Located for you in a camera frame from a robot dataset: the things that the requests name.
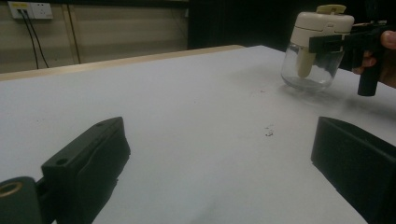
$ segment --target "black cable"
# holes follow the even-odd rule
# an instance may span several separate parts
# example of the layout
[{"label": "black cable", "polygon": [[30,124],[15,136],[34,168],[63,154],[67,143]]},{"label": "black cable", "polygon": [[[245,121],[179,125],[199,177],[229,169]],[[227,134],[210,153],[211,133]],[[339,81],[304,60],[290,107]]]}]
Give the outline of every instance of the black cable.
[{"label": "black cable", "polygon": [[33,52],[35,53],[35,67],[38,69],[37,53],[35,52],[35,41],[33,40],[32,33],[30,32],[29,25],[27,24],[26,18],[24,17],[22,10],[18,10],[18,11],[21,13],[23,17],[23,21],[25,22],[27,31],[29,32],[30,39],[32,40]]},{"label": "black cable", "polygon": [[180,24],[178,23],[177,18],[176,18],[175,13],[174,13],[174,10],[173,10],[172,8],[171,8],[171,13],[172,13],[172,18],[174,19],[175,24],[176,24],[178,30],[179,30],[179,31],[181,32],[181,34],[183,35],[184,39],[187,40],[187,39],[188,39],[188,38],[187,38],[187,35],[185,34],[185,32],[184,32],[183,29],[181,28]]},{"label": "black cable", "polygon": [[38,36],[35,33],[35,27],[33,27],[33,24],[30,21],[30,18],[29,18],[29,15],[27,14],[27,12],[26,12],[26,17],[27,17],[27,20],[29,21],[30,26],[32,27],[33,34],[35,34],[35,39],[37,40],[38,48],[40,49],[40,53],[41,53],[41,57],[43,57],[44,63],[46,64],[47,68],[49,68],[49,65],[47,64],[46,58],[44,57],[44,54],[43,54],[43,49],[41,48],[41,45],[40,45],[40,41],[38,40]]}]

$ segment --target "hand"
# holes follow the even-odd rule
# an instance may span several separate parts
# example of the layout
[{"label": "hand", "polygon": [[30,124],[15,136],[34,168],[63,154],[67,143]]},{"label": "hand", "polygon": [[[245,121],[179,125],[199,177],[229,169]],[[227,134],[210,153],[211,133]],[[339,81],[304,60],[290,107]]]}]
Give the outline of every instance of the hand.
[{"label": "hand", "polygon": [[[388,50],[384,54],[382,70],[379,81],[390,87],[396,88],[396,32],[386,31],[381,35],[381,44]],[[371,52],[364,52],[362,66],[353,68],[355,74],[360,75],[364,67],[375,65],[376,59]]]}]

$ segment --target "wall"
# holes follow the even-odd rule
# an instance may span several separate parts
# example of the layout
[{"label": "wall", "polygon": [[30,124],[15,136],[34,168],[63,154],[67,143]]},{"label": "wall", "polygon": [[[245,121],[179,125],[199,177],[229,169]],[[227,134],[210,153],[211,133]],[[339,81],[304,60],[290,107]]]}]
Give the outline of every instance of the wall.
[{"label": "wall", "polygon": [[[179,51],[187,48],[184,9],[51,4],[53,20],[33,20],[49,67]],[[36,48],[39,67],[46,65]],[[0,2],[0,73],[35,69],[23,20]]]}]

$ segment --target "table surface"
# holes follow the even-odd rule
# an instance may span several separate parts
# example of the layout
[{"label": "table surface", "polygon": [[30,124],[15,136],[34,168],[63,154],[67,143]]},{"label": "table surface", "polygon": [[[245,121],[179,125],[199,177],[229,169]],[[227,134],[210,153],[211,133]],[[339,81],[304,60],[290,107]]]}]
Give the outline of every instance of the table surface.
[{"label": "table surface", "polygon": [[94,223],[365,223],[315,166],[319,116],[396,145],[395,90],[356,94],[339,70],[321,93],[280,77],[258,46],[0,82],[0,180],[122,116],[132,157]]}]

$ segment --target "clear plastic container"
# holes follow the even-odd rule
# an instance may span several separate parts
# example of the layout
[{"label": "clear plastic container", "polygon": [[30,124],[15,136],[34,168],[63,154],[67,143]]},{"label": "clear plastic container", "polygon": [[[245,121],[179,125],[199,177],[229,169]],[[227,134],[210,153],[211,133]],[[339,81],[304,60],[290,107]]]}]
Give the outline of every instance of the clear plastic container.
[{"label": "clear plastic container", "polygon": [[303,91],[323,91],[332,84],[344,53],[311,53],[309,42],[315,36],[348,35],[354,18],[344,15],[345,10],[345,6],[325,5],[297,16],[281,72],[288,85]]},{"label": "clear plastic container", "polygon": [[282,65],[282,78],[299,90],[323,91],[332,84],[343,55],[343,52],[311,54],[290,43]]}]

